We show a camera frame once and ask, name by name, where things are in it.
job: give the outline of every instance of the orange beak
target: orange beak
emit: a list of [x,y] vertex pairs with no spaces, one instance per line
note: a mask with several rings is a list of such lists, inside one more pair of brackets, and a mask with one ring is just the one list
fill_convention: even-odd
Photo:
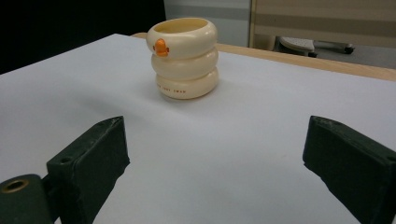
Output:
[[169,48],[166,47],[165,41],[163,39],[158,39],[157,42],[155,42],[153,49],[159,57],[168,56]]

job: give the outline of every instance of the orange duck beak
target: orange duck beak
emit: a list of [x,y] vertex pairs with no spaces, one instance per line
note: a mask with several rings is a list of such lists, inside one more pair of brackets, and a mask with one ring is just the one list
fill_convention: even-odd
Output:
[[155,46],[153,46],[155,53],[158,57],[166,57],[168,56],[169,48],[166,47],[165,41],[163,39],[158,39],[155,42]]

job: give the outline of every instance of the ceramic cup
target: ceramic cup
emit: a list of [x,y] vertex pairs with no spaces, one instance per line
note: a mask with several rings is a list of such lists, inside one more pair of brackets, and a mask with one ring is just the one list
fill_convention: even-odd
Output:
[[164,21],[146,37],[157,87],[176,99],[191,99],[212,91],[219,82],[216,68],[216,26],[201,18]]

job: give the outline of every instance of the caster wheel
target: caster wheel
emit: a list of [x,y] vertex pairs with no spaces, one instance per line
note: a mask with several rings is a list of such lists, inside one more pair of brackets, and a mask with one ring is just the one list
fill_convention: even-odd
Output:
[[354,48],[344,48],[344,52],[345,52],[346,54],[351,54],[351,53],[353,52],[353,49],[354,49]]
[[315,52],[309,52],[308,57],[310,58],[316,58],[318,55]]

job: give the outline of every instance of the table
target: table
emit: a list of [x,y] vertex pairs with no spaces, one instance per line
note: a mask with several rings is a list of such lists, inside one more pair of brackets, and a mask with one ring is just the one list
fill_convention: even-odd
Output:
[[94,123],[122,115],[132,163],[95,223],[358,223],[304,167],[309,117],[395,149],[396,82],[228,52],[218,69],[208,95],[172,100],[145,40],[111,35],[0,76],[0,180],[44,176]]

